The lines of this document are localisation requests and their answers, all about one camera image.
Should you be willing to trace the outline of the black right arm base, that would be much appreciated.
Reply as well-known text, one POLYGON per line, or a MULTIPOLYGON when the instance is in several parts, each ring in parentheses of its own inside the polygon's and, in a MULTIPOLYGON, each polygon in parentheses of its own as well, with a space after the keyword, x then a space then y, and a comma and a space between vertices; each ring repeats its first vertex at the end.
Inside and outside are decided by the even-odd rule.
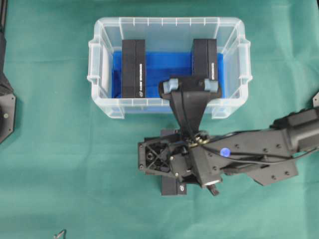
POLYGON ((319 92, 317 92, 317 93, 313 96, 312 101, 313 101, 313 107, 314 107, 314 108, 319 107, 319 92))

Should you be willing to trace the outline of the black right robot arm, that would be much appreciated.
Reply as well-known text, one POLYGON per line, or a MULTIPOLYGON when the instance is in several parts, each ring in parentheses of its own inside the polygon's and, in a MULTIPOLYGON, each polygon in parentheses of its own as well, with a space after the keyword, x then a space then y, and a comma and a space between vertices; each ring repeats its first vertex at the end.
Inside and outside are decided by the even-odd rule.
POLYGON ((138 168, 148 175, 213 189, 222 175, 246 174, 260 185, 297 175, 296 161, 319 149, 319 110, 276 119, 268 129, 194 136, 179 130, 138 144, 138 168))

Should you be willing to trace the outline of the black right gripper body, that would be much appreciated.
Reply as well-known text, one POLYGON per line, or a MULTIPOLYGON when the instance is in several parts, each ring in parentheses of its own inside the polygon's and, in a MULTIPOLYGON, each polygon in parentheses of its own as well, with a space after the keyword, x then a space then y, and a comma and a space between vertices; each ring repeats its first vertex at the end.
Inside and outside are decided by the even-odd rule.
POLYGON ((138 168, 148 175, 176 179, 180 183, 206 186, 207 165, 204 151, 178 129, 164 129, 159 137, 147 137, 138 143, 138 168))

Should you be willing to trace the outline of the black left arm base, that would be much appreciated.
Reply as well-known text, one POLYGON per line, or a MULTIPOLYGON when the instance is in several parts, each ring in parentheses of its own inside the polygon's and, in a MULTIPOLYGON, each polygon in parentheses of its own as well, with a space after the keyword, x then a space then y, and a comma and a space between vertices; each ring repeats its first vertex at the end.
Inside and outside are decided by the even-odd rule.
POLYGON ((4 73, 6 50, 5 20, 7 1, 0 1, 0 142, 14 132, 16 97, 14 89, 4 73))

